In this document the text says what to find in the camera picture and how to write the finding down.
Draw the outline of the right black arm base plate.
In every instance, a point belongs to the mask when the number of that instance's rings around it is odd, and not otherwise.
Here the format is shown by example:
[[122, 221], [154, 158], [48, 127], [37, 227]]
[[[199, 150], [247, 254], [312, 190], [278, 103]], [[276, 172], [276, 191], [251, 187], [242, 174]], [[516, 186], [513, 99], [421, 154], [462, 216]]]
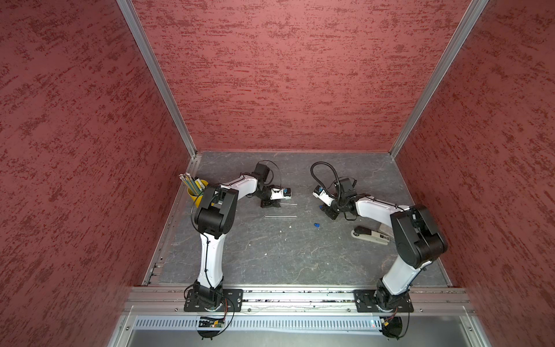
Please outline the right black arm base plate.
[[413, 304], [409, 292], [392, 295], [387, 289], [354, 290], [354, 302], [359, 313], [412, 313]]

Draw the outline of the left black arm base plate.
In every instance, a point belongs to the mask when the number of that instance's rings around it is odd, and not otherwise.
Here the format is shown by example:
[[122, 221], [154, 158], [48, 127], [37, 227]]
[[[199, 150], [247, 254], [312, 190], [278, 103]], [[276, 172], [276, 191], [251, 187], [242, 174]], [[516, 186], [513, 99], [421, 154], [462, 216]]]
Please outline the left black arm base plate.
[[185, 312], [236, 313], [241, 311], [244, 291], [220, 289], [207, 291], [190, 289], [185, 296]]

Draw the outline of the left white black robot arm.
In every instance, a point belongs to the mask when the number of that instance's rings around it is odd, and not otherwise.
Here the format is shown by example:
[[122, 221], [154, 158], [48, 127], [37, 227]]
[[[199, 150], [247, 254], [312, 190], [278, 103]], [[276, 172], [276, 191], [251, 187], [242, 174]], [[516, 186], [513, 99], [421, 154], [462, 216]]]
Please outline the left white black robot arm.
[[251, 173], [223, 184], [209, 184], [201, 201], [192, 214], [192, 225], [202, 242], [202, 256], [197, 280], [184, 291], [184, 311], [205, 310], [219, 312], [234, 305], [223, 289], [223, 251], [225, 238], [235, 221], [238, 201], [256, 197], [261, 208], [279, 208], [284, 200], [291, 199], [291, 189], [273, 184], [268, 176], [275, 176], [277, 168], [271, 160], [261, 160]]

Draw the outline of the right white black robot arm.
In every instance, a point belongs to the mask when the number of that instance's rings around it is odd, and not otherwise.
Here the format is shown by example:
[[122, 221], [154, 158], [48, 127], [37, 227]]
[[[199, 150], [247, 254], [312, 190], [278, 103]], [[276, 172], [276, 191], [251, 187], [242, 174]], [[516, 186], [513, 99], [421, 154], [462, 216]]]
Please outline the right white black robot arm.
[[410, 311], [409, 289], [416, 277], [448, 249], [447, 240], [432, 214], [423, 205], [397, 205], [371, 195], [358, 195], [349, 178], [335, 182], [336, 193], [318, 185], [313, 195], [320, 209], [335, 220], [341, 213], [368, 218], [380, 224], [377, 230], [356, 226], [351, 236], [357, 240], [388, 245], [394, 241], [397, 257], [390, 270], [372, 291], [357, 291], [360, 312]]

